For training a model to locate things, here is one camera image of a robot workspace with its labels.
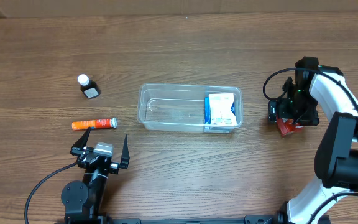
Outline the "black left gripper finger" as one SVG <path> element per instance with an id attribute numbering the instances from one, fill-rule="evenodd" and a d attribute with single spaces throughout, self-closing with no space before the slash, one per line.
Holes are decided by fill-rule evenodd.
<path id="1" fill-rule="evenodd" d="M 86 143 L 88 142 L 88 138 L 91 132 L 91 128 L 88 127 L 85 131 L 85 133 L 80 137 L 74 145 L 72 145 L 73 149 L 83 149 L 86 146 Z"/>
<path id="2" fill-rule="evenodd" d="M 124 139 L 124 145 L 122 148 L 121 161 L 129 161 L 129 160 L 130 160 L 130 155 L 128 149 L 128 135 L 126 135 Z"/>

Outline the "orange tablet tube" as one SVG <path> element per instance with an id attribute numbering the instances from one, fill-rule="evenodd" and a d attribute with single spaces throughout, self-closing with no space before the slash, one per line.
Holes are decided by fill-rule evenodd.
<path id="1" fill-rule="evenodd" d="M 74 131 L 85 130 L 88 128 L 91 129 L 116 129 L 117 128 L 117 119 L 94 119 L 88 121 L 74 121 L 71 124 L 71 128 Z"/>

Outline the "dark bottle white cap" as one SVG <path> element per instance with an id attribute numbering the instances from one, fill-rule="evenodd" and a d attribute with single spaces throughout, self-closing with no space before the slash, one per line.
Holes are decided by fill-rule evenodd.
<path id="1" fill-rule="evenodd" d="M 92 81 L 86 74 L 81 74 L 77 78 L 78 83 L 81 85 L 80 89 L 87 98 L 96 98 L 101 94 L 99 86 Z"/>

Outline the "white and blue box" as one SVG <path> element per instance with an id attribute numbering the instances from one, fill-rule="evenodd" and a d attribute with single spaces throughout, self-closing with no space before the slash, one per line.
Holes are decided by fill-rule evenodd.
<path id="1" fill-rule="evenodd" d="M 204 99 L 204 123 L 213 126 L 235 126 L 237 118 L 233 93 L 213 93 Z"/>

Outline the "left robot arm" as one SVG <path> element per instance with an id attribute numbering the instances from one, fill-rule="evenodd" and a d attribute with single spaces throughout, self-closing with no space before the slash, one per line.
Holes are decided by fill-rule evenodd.
<path id="1" fill-rule="evenodd" d="M 70 154 L 76 156 L 76 165 L 85 170 L 83 180 L 73 181 L 63 188 L 61 200 L 65 206 L 65 223 L 112 223 L 107 214 L 100 213 L 109 174 L 117 174 L 129 166 L 127 139 L 119 162 L 112 161 L 114 146 L 99 142 L 95 147 L 86 143 L 91 132 L 88 128 L 72 145 Z"/>

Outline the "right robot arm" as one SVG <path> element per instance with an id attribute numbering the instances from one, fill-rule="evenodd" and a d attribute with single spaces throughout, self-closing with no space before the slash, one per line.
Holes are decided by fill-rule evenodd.
<path id="1" fill-rule="evenodd" d="M 340 199 L 358 197 L 358 100 L 337 67 L 305 57 L 292 68 L 282 94 L 268 103 L 268 118 L 282 134 L 319 123 L 329 126 L 314 158 L 314 179 L 274 215 L 248 215 L 246 223 L 329 223 Z M 149 130 L 231 133 L 242 124 L 241 91 L 227 86 L 145 84 L 137 118 Z"/>

